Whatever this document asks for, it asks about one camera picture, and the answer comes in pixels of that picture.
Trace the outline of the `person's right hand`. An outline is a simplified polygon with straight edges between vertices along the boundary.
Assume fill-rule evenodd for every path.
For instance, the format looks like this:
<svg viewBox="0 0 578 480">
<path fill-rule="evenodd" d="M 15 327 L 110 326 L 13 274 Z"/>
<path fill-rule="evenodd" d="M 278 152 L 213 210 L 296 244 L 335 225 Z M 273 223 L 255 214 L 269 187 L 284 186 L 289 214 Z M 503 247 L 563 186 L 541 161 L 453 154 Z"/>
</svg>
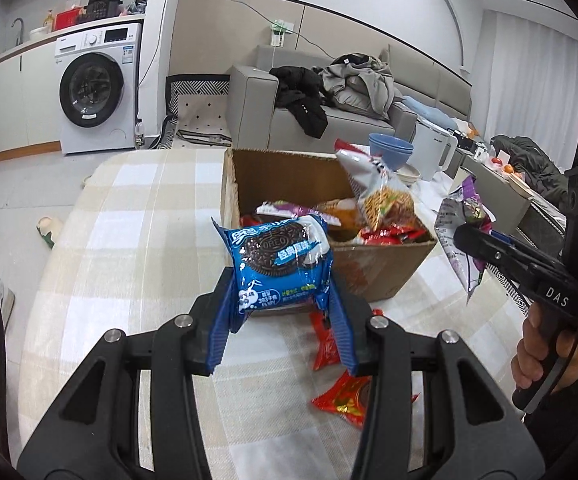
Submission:
<svg viewBox="0 0 578 480">
<path fill-rule="evenodd" d="M 511 374 L 517 388 L 528 389 L 543 377 L 543 360 L 549 353 L 549 344 L 540 333 L 543 315 L 537 302 L 528 309 L 528 317 L 522 325 L 522 338 L 517 353 L 511 360 Z M 554 392 L 573 385 L 578 379 L 578 344 L 569 366 L 564 371 Z"/>
</svg>

